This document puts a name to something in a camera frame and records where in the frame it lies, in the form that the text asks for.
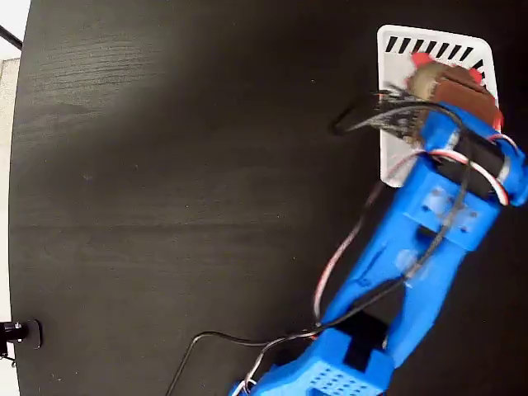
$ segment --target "blue robotic arm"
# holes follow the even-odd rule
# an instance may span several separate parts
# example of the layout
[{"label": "blue robotic arm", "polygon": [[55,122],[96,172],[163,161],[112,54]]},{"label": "blue robotic arm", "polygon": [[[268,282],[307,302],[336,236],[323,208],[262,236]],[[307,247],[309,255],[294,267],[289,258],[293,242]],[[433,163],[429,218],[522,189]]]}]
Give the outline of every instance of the blue robotic arm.
[{"label": "blue robotic arm", "polygon": [[[470,113],[451,107],[474,138],[497,132]],[[445,149],[459,137],[455,123],[432,111],[421,136],[426,151]],[[505,140],[495,142],[503,156],[501,183],[513,205],[528,196],[525,154]],[[397,192],[382,224],[346,278],[323,316],[323,323],[341,317],[361,296],[401,275],[427,250],[453,210],[460,185],[428,156],[419,157]],[[497,218],[494,196],[472,191],[441,244],[425,265],[405,282],[403,307],[389,328],[366,314],[345,326],[329,328],[304,354],[273,367],[252,388],[255,396],[375,396],[389,387],[395,368],[404,363],[433,326],[465,255],[477,248]]]}]

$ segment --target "black wire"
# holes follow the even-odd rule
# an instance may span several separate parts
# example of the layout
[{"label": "black wire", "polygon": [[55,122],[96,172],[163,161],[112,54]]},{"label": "black wire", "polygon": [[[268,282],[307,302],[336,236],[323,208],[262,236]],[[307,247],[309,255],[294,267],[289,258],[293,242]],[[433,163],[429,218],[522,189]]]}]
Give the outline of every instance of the black wire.
[{"label": "black wire", "polygon": [[[468,130],[466,129],[464,122],[459,118],[459,116],[454,113],[452,110],[448,109],[447,107],[444,107],[443,105],[439,105],[432,102],[426,102],[426,101],[418,101],[418,102],[406,102],[405,106],[400,106],[395,109],[391,109],[389,111],[386,111],[384,113],[380,113],[378,115],[375,115],[357,125],[352,126],[351,128],[347,129],[346,131],[355,130],[360,128],[363,125],[368,125],[369,122],[372,122],[373,120],[378,120],[380,118],[386,117],[386,116],[392,116],[395,114],[398,114],[399,112],[403,111],[409,111],[409,110],[436,110],[439,112],[442,112],[443,114],[446,114],[449,116],[458,126],[459,132],[467,133]],[[172,381],[168,387],[167,392],[165,393],[165,396],[170,396],[172,394],[172,391],[177,385],[178,380],[181,378],[183,370],[185,369],[186,363],[189,361],[189,357],[192,353],[192,350],[196,343],[205,338],[205,337],[219,337],[226,341],[230,341],[232,343],[244,346],[244,347],[263,347],[261,350],[261,353],[259,356],[263,356],[267,351],[269,351],[272,347],[275,347],[281,343],[288,342],[295,340],[297,338],[303,338],[303,337],[311,337],[315,336],[329,328],[336,327],[338,324],[345,322],[350,317],[358,314],[360,311],[364,310],[365,308],[371,306],[373,303],[379,301],[380,299],[384,298],[386,295],[389,295],[394,290],[396,290],[400,285],[402,285],[406,280],[411,278],[420,268],[423,267],[425,262],[431,257],[433,252],[438,248],[443,238],[447,235],[449,232],[454,220],[455,216],[460,210],[460,207],[462,206],[462,202],[464,201],[464,197],[467,192],[468,184],[469,184],[469,178],[471,174],[471,163],[473,158],[472,149],[470,147],[470,144],[468,143],[468,162],[466,164],[464,175],[462,178],[462,182],[460,183],[460,189],[459,192],[455,198],[455,202],[453,204],[453,207],[450,211],[450,213],[447,215],[446,221],[443,223],[440,231],[438,234],[433,238],[431,241],[431,244],[427,248],[427,250],[422,254],[422,256],[407,270],[404,274],[401,276],[393,279],[388,284],[385,284],[384,287],[381,290],[378,290],[374,295],[369,297],[366,301],[360,304],[353,304],[351,308],[345,312],[341,317],[332,320],[331,322],[326,322],[321,325],[316,325],[313,328],[309,330],[303,330],[302,332],[296,332],[291,333],[288,336],[285,337],[279,337],[274,340],[270,341],[254,341],[249,340],[245,338],[238,338],[233,337],[228,334],[222,333],[222,332],[201,332],[193,337],[191,340],[189,346],[186,349],[186,352],[184,356],[181,359],[180,365],[178,366],[176,372],[174,373],[174,376],[172,377]]]},{"label": "black wire", "polygon": [[[349,132],[352,132],[353,130],[358,130],[359,128],[362,128],[367,125],[371,125],[375,123],[376,121],[382,121],[386,117],[395,116],[396,114],[403,113],[405,111],[413,111],[413,110],[434,110],[438,111],[446,116],[449,116],[456,125],[460,128],[464,128],[464,122],[460,119],[460,117],[452,111],[450,108],[441,105],[440,103],[434,103],[432,101],[401,101],[401,105],[395,107],[394,109],[390,109],[387,111],[383,111],[379,114],[373,115],[366,120],[363,120],[362,122],[359,122],[351,127],[345,128],[344,130],[339,129],[339,134],[346,134]],[[343,113],[341,115],[341,119],[344,119],[347,116],[347,113]]]},{"label": "black wire", "polygon": [[8,29],[0,25],[0,37],[4,38],[7,42],[22,50],[22,42],[18,37],[13,35]]},{"label": "black wire", "polygon": [[169,396],[172,391],[174,390],[174,387],[176,386],[178,380],[182,376],[183,369],[185,369],[185,365],[187,361],[189,360],[189,357],[192,353],[192,348],[195,347],[196,343],[201,340],[202,338],[206,337],[218,337],[222,338],[226,341],[232,342],[237,345],[241,345],[243,347],[265,347],[267,344],[270,343],[270,341],[254,341],[254,340],[248,340],[245,338],[239,338],[239,337],[233,337],[228,334],[225,334],[223,332],[201,332],[199,334],[196,334],[193,338],[189,346],[187,347],[185,354],[183,355],[180,365],[178,366],[176,373],[174,373],[174,376],[172,377],[171,384],[169,385],[167,392],[165,393],[166,396]]}]

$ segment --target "black stripe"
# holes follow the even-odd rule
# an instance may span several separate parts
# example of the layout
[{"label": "black stripe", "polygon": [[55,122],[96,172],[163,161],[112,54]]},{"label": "black stripe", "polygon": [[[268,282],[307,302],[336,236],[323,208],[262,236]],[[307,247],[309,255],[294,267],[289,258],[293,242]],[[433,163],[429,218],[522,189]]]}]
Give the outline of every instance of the black stripe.
[{"label": "black stripe", "polygon": [[426,53],[430,54],[432,49],[435,48],[435,45],[436,45],[436,41],[430,42],[429,45],[427,46]]},{"label": "black stripe", "polygon": [[464,53],[460,57],[460,62],[462,62],[464,59],[466,59],[468,57],[468,55],[471,54],[471,51],[473,51],[473,47],[466,48]]},{"label": "black stripe", "polygon": [[8,43],[16,46],[19,50],[22,49],[22,42],[20,39],[13,35],[10,31],[6,30],[2,25],[0,25],[0,37],[6,39]]},{"label": "black stripe", "polygon": [[436,54],[436,57],[440,58],[447,50],[447,47],[449,47],[449,43],[442,44],[442,46],[440,47],[440,50],[438,51],[438,54]]},{"label": "black stripe", "polygon": [[480,59],[476,64],[472,66],[472,68],[478,69],[478,68],[482,68],[483,66],[484,66],[484,61]]},{"label": "black stripe", "polygon": [[411,39],[409,39],[407,37],[404,38],[402,45],[399,47],[398,53],[399,54],[403,54],[403,52],[405,52],[405,49],[407,48],[407,46],[409,45],[410,42],[411,42]]},{"label": "black stripe", "polygon": [[420,50],[420,47],[423,44],[423,40],[417,40],[416,44],[414,45],[414,48],[412,49],[413,52],[418,52]]},{"label": "black stripe", "polygon": [[449,56],[447,58],[448,59],[453,59],[455,57],[456,53],[459,52],[461,48],[462,48],[462,45],[455,45],[454,49],[451,51],[451,53],[449,54]]},{"label": "black stripe", "polygon": [[394,47],[394,44],[396,44],[396,37],[392,35],[390,36],[389,43],[387,44],[387,48],[385,48],[385,52],[390,52],[390,50]]}]

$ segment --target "red object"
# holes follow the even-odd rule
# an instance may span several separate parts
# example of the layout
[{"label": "red object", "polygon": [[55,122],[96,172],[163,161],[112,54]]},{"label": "red object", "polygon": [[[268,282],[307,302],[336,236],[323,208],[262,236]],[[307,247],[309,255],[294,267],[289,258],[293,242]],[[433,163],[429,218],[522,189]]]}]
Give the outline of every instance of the red object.
[{"label": "red object", "polygon": [[471,68],[469,70],[469,75],[473,78],[473,80],[475,80],[477,84],[482,82],[482,74],[476,68]]},{"label": "red object", "polygon": [[429,64],[430,62],[434,62],[434,60],[429,56],[429,54],[425,52],[415,52],[411,55],[412,61],[414,62],[414,65],[419,68],[420,66],[424,64]]}]

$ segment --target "black table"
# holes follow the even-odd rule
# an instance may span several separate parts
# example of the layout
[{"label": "black table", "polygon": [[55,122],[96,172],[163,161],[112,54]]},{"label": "black table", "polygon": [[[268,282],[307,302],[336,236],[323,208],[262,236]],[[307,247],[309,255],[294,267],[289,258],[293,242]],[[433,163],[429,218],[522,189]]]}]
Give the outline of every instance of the black table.
[{"label": "black table", "polygon": [[[376,88],[383,24],[487,40],[528,148],[526,6],[391,4],[34,0],[9,248],[13,316],[39,318],[45,346],[17,350],[22,396],[163,395],[195,332],[310,324],[377,178],[377,134],[327,126]],[[389,395],[525,390],[526,224],[506,210]],[[255,353],[204,343],[175,394],[224,396]]]}]

